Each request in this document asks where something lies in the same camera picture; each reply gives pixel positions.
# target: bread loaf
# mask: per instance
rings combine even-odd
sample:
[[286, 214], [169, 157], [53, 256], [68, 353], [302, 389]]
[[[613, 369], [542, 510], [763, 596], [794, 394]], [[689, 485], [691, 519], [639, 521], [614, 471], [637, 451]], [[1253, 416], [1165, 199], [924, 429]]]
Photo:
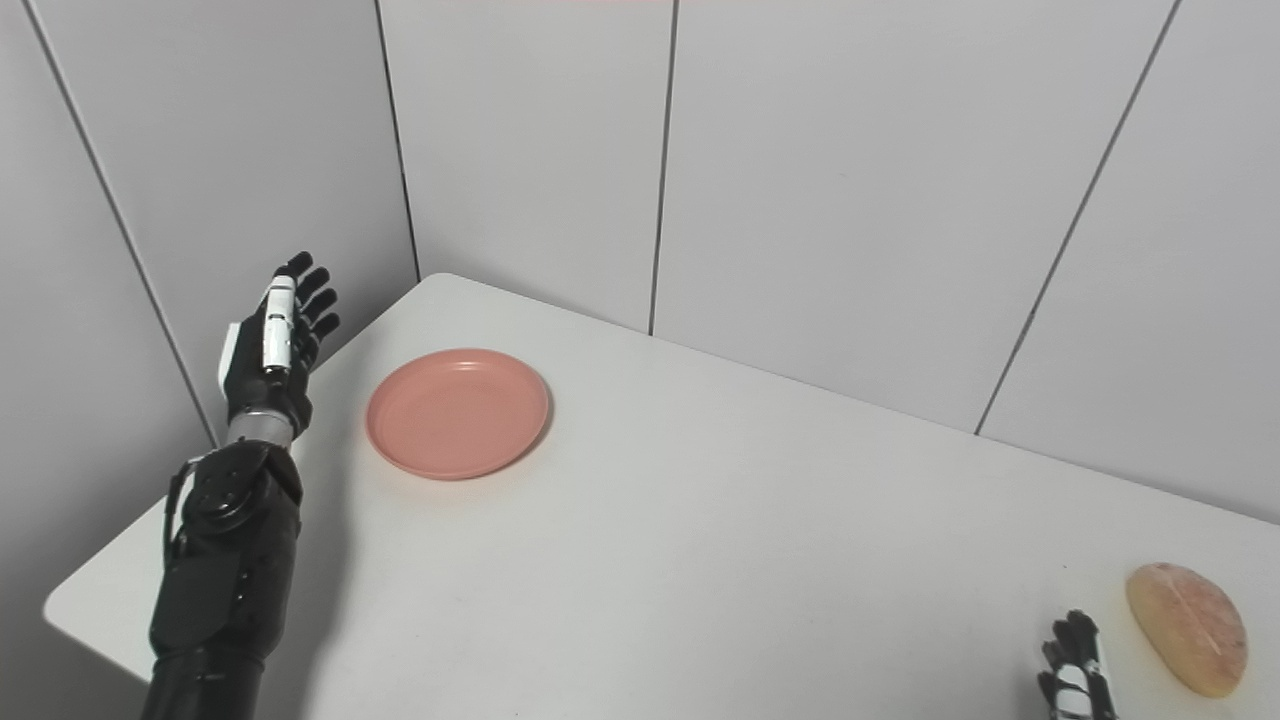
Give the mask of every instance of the bread loaf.
[[1231, 694], [1249, 653], [1244, 623], [1221, 588], [1156, 562], [1139, 568], [1125, 589], [1138, 625], [1179, 680], [1206, 697]]

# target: black robotic finger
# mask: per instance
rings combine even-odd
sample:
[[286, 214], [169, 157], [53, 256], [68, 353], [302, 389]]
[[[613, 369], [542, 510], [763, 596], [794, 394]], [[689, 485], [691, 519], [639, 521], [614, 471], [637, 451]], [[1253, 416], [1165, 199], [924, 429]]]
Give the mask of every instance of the black robotic finger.
[[1080, 643], [1076, 641], [1070, 623], [1066, 620], [1053, 623], [1053, 637], [1057, 638], [1057, 644], [1062, 648], [1068, 662], [1071, 665], [1084, 665], [1084, 653], [1080, 650]]
[[338, 314], [337, 313], [329, 313], [324, 318], [320, 318], [320, 320], [315, 325], [311, 327], [311, 332], [315, 333], [316, 340], [324, 340], [324, 338], [329, 337], [329, 333], [332, 333], [333, 331], [338, 329], [338, 325], [340, 325], [340, 324], [342, 324], [342, 319], [338, 318]]
[[307, 277], [302, 278], [302, 282], [298, 283], [298, 291], [294, 297], [298, 302], [306, 305], [307, 300], [311, 300], [315, 291], [324, 287], [326, 282], [329, 282], [329, 270], [321, 265], [307, 273]]
[[1044, 653], [1044, 660], [1048, 661], [1048, 666], [1055, 671], [1066, 665], [1066, 653], [1062, 652], [1062, 646], [1053, 641], [1050, 641], [1041, 646], [1041, 652]]
[[307, 272], [307, 268], [310, 268], [311, 264], [312, 264], [311, 254], [303, 250], [302, 252], [294, 255], [292, 260], [276, 268], [275, 274], [289, 275], [293, 279], [298, 279], [298, 277], [301, 277], [302, 273]]
[[338, 291], [332, 287], [325, 288], [316, 293], [316, 296], [312, 297], [305, 307], [302, 307], [302, 315], [305, 315], [308, 322], [315, 323], [320, 319], [320, 315], [324, 315], [325, 310], [333, 307], [334, 302], [338, 302]]
[[1041, 673], [1036, 675], [1036, 680], [1039, 683], [1041, 692], [1044, 693], [1044, 700], [1053, 705], [1057, 700], [1057, 678], [1052, 673]]
[[316, 363], [316, 356], [320, 355], [320, 341], [310, 331], [303, 333], [297, 343], [298, 363], [302, 364], [307, 370], [311, 369]]

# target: robotic arm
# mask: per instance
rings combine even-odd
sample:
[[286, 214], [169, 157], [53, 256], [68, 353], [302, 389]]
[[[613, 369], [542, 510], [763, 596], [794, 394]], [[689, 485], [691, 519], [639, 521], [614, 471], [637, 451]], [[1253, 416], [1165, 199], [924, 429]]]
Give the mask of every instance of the robotic arm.
[[253, 716], [264, 662], [284, 630], [300, 530], [289, 446], [311, 423], [307, 377], [339, 322], [325, 314], [338, 300], [324, 288], [329, 272], [311, 264], [302, 252], [276, 269], [257, 310], [232, 325], [220, 364], [227, 439], [170, 480], [143, 720]]

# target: white table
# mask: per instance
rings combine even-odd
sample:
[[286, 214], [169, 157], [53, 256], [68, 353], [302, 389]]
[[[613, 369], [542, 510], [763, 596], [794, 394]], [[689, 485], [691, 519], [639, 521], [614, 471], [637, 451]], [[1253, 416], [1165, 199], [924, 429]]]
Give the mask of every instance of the white table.
[[[419, 355], [492, 347], [554, 397], [488, 478], [424, 480], [364, 436]], [[1039, 717], [1050, 623], [1103, 630], [1128, 717], [1274, 717], [1280, 527], [451, 275], [321, 368], [285, 639], [262, 719]], [[138, 676], [157, 505], [49, 598]], [[1164, 669], [1124, 580], [1185, 564], [1244, 615], [1239, 691]]]

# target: wall seam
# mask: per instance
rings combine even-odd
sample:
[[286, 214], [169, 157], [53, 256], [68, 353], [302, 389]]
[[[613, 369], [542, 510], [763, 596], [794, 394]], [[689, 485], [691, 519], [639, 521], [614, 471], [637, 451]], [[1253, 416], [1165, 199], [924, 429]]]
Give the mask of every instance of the wall seam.
[[70, 114], [72, 123], [76, 126], [76, 133], [79, 136], [81, 145], [88, 155], [99, 187], [101, 187], [102, 195], [106, 197], [106, 204], [111, 210], [111, 217], [115, 220], [116, 229], [120, 232], [120, 237], [124, 240], [124, 246], [129, 252], [129, 259], [133, 261], [133, 268], [138, 273], [138, 281], [142, 283], [142, 290], [147, 295], [151, 310], [155, 313], [156, 322], [160, 324], [160, 331], [164, 333], [165, 342], [169, 345], [169, 352], [173, 354], [173, 359], [178, 365], [178, 373], [182, 375], [182, 382], [186, 386], [187, 395], [191, 397], [191, 402], [196, 409], [196, 415], [200, 418], [200, 423], [205, 428], [209, 443], [216, 447], [218, 439], [214, 434], [214, 428], [209, 421], [209, 416], [205, 414], [205, 407], [200, 402], [200, 396], [196, 393], [196, 387], [191, 380], [191, 373], [187, 370], [187, 364], [182, 359], [182, 351], [178, 350], [178, 341], [174, 338], [173, 329], [169, 325], [169, 319], [165, 316], [164, 309], [160, 306], [160, 299], [156, 296], [151, 278], [147, 275], [146, 268], [142, 264], [142, 258], [138, 254], [137, 245], [133, 241], [128, 224], [124, 222], [124, 214], [120, 210], [120, 205], [116, 202], [115, 193], [111, 191], [111, 186], [106, 179], [106, 172], [102, 168], [102, 161], [88, 137], [83, 117], [76, 106], [76, 101], [72, 99], [67, 78], [63, 74], [61, 67], [58, 64], [58, 59], [54, 56], [52, 46], [50, 45], [49, 36], [45, 32], [45, 26], [40, 20], [40, 14], [36, 12], [32, 0], [22, 0], [22, 5], [27, 12], [27, 18], [31, 20], [31, 27], [40, 42], [40, 49], [45, 54], [45, 61], [49, 64], [49, 69], [54, 73], [54, 81], [58, 85], [58, 91], [63, 96], [63, 102], [67, 105], [67, 111]]
[[662, 261], [662, 222], [667, 205], [667, 149], [671, 143], [671, 96], [676, 83], [676, 31], [680, 28], [680, 0], [671, 3], [671, 49], [667, 58], [667, 101], [662, 118], [662, 163], [658, 169], [658, 227], [653, 241], [653, 277], [649, 284], [649, 336], [658, 315], [658, 266]]
[[413, 277], [422, 282], [422, 265], [417, 256], [417, 233], [413, 232], [413, 210], [408, 200], [408, 178], [404, 177], [404, 150], [401, 145], [399, 114], [396, 111], [396, 88], [392, 86], [392, 60], [387, 54], [387, 28], [383, 24], [383, 3], [374, 0], [374, 13], [378, 15], [378, 44], [383, 53], [383, 73], [387, 76], [387, 100], [392, 108], [392, 135], [396, 137], [396, 161], [399, 163], [401, 192], [404, 195], [404, 217], [408, 220], [408, 247], [413, 254]]
[[978, 419], [978, 427], [973, 430], [973, 434], [975, 436], [982, 434], [982, 428], [987, 424], [991, 409], [996, 405], [996, 397], [1005, 387], [1005, 379], [1009, 377], [1009, 370], [1014, 366], [1018, 354], [1021, 352], [1023, 342], [1027, 340], [1027, 333], [1030, 332], [1032, 324], [1036, 322], [1036, 314], [1039, 311], [1041, 304], [1044, 300], [1044, 293], [1048, 291], [1048, 286], [1053, 281], [1053, 275], [1057, 273], [1059, 265], [1062, 263], [1062, 256], [1066, 254], [1066, 246], [1071, 242], [1071, 237], [1075, 234], [1075, 228], [1080, 224], [1084, 209], [1093, 197], [1093, 191], [1098, 184], [1098, 179], [1102, 177], [1107, 160], [1111, 159], [1111, 151], [1115, 150], [1116, 141], [1120, 138], [1120, 133], [1124, 131], [1124, 126], [1129, 120], [1129, 113], [1133, 111], [1138, 95], [1142, 92], [1142, 86], [1147, 82], [1147, 76], [1151, 73], [1151, 68], [1156, 63], [1160, 47], [1165, 44], [1165, 37], [1169, 35], [1169, 28], [1174, 24], [1174, 18], [1178, 15], [1178, 8], [1181, 6], [1181, 4], [1183, 0], [1174, 0], [1174, 4], [1169, 9], [1169, 14], [1165, 17], [1165, 23], [1161, 26], [1160, 33], [1156, 36], [1156, 44], [1147, 55], [1147, 61], [1143, 64], [1142, 72], [1138, 73], [1138, 81], [1134, 83], [1133, 92], [1129, 94], [1129, 100], [1125, 102], [1124, 110], [1120, 113], [1120, 119], [1116, 122], [1115, 129], [1111, 131], [1111, 137], [1107, 140], [1107, 145], [1102, 150], [1102, 158], [1098, 160], [1098, 165], [1093, 170], [1093, 177], [1089, 178], [1089, 184], [1084, 188], [1084, 195], [1080, 197], [1080, 202], [1075, 208], [1071, 223], [1066, 227], [1066, 234], [1062, 237], [1062, 242], [1057, 247], [1057, 254], [1053, 256], [1053, 261], [1048, 266], [1044, 282], [1041, 283], [1039, 292], [1036, 295], [1036, 301], [1032, 302], [1032, 309], [1027, 314], [1027, 320], [1023, 322], [1021, 331], [1018, 333], [1018, 340], [1014, 341], [1014, 348], [1009, 354], [1009, 359], [1005, 361], [1004, 369], [1000, 372], [1000, 379], [996, 380], [996, 387], [992, 389], [991, 397], [987, 398], [987, 406], [983, 409], [982, 416]]

